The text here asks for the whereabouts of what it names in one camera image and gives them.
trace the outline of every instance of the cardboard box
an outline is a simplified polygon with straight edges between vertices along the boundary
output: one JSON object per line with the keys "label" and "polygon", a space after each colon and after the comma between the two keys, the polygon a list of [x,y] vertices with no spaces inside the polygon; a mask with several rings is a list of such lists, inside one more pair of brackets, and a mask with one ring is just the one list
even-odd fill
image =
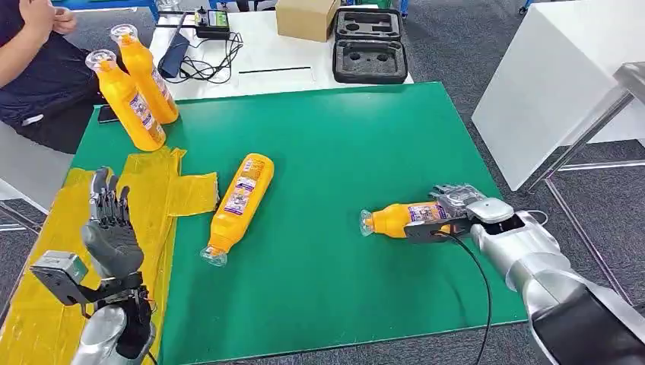
{"label": "cardboard box", "polygon": [[326,42],[341,0],[278,0],[278,34]]}

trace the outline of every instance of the black pants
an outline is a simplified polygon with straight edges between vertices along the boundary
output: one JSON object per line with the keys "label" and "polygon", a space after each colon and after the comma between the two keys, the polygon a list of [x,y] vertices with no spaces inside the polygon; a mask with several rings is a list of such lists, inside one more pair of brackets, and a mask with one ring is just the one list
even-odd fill
{"label": "black pants", "polygon": [[14,127],[19,135],[53,150],[75,154],[87,123],[90,121],[94,104],[106,101],[96,93],[73,105],[52,112],[45,112],[38,122]]}

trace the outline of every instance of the person's arm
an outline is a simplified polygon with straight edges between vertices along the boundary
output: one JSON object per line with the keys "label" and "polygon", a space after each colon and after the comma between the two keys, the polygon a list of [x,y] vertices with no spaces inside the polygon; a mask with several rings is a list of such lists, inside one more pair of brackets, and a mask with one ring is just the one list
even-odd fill
{"label": "person's arm", "polygon": [[24,26],[14,38],[0,47],[0,87],[20,76],[40,47],[49,39],[55,10],[49,0],[21,0]]}

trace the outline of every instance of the plastic bottle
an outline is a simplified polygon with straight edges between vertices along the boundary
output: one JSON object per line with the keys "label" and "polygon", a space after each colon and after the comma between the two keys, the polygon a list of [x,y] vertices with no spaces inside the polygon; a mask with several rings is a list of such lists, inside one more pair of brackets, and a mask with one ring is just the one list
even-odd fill
{"label": "plastic bottle", "polygon": [[99,88],[135,144],[142,151],[155,151],[164,145],[166,133],[151,115],[135,82],[116,65],[112,51],[100,49],[87,55],[85,65],[99,78]]}
{"label": "plastic bottle", "polygon": [[154,66],[152,53],[139,42],[137,28],[130,24],[117,25],[110,36],[119,44],[123,63],[148,102],[152,116],[161,124],[175,122],[179,116],[175,100]]}
{"label": "plastic bottle", "polygon": [[246,232],[273,178],[273,161],[261,154],[248,154],[228,186],[211,223],[211,239],[200,255],[216,266],[227,263],[231,247]]}
{"label": "plastic bottle", "polygon": [[438,202],[392,204],[382,211],[361,211],[361,233],[384,233],[392,238],[405,238],[403,227],[416,221],[441,221],[448,214]]}

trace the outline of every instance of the gray carpet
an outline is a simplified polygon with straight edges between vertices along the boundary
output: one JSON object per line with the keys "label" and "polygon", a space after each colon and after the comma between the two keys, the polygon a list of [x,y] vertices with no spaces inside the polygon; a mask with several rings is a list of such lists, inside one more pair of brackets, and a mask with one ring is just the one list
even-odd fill
{"label": "gray carpet", "polygon": [[[588,279],[607,285],[548,190],[539,186],[534,195],[511,192],[470,120],[521,22],[517,9],[522,3],[522,0],[413,0],[403,38],[411,74],[417,82],[443,82],[504,198],[517,209],[546,211],[550,215],[546,227],[560,241],[575,269]],[[182,8],[199,5],[198,0],[186,0]],[[106,31],[114,24],[126,22],[135,24],[143,42],[149,44],[154,26],[147,9],[135,13],[83,13],[79,18],[81,31],[70,36],[70,40],[86,49],[115,49]],[[556,151],[550,160],[561,152],[562,149]],[[626,141],[589,146],[577,162],[637,158],[645,158],[645,149],[635,141]],[[579,215],[628,294],[636,302],[645,300],[642,286],[645,242],[640,229],[645,227],[640,213],[645,206],[645,169],[560,173],[554,183]],[[0,281],[0,304],[6,300],[7,290],[13,284],[11,278],[21,268],[32,240],[28,235],[0,235],[3,252],[0,272],[9,274],[2,275]],[[228,364],[463,364],[474,360],[481,335],[481,330],[457,332]],[[482,363],[538,363],[528,340],[524,325],[493,328]]]}

